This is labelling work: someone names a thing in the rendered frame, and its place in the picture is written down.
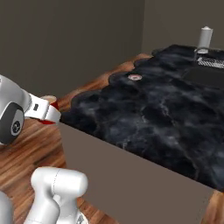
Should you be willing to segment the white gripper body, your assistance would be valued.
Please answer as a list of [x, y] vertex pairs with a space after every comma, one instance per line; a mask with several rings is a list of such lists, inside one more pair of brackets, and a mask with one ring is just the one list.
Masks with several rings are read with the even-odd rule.
[[58, 123], [60, 121], [61, 113], [53, 106], [50, 105], [46, 111], [44, 122]]

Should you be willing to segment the red cup of tea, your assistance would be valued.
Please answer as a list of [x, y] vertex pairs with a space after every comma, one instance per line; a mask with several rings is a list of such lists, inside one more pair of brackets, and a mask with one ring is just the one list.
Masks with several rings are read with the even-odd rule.
[[46, 108], [45, 108], [44, 116], [39, 121], [43, 124], [55, 124], [53, 122], [44, 122], [43, 119], [45, 118], [46, 111], [47, 111], [47, 109], [50, 105], [53, 105], [57, 110], [59, 110], [57, 98], [53, 95], [45, 95], [45, 96], [42, 96], [42, 99], [45, 100], [45, 101], [48, 101], [48, 103], [47, 103]]

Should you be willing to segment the small round pink-rimmed disc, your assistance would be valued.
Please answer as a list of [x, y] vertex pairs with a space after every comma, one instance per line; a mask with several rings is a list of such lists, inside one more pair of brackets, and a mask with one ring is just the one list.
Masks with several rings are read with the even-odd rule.
[[139, 75], [139, 74], [130, 74], [128, 78], [131, 81], [140, 81], [143, 77], [142, 75]]

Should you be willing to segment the dark sink basin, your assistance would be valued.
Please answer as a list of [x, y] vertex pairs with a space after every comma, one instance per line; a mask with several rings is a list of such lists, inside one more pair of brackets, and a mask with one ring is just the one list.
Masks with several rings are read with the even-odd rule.
[[195, 66], [185, 73], [184, 79], [205, 86], [224, 88], [224, 68]]

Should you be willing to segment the white mesh grid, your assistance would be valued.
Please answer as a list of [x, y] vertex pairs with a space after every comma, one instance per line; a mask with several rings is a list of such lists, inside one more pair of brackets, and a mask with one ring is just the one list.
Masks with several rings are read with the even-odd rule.
[[197, 62], [200, 66], [224, 69], [224, 60], [199, 57]]

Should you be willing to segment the white cylindrical tap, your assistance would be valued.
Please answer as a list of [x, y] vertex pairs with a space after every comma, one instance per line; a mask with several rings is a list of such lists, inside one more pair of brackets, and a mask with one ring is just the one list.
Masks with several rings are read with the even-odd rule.
[[210, 49], [211, 39], [213, 36], [213, 31], [214, 30], [208, 26], [204, 26], [201, 28], [201, 32], [199, 35], [199, 43], [194, 51], [196, 54], [208, 53], [208, 50]]

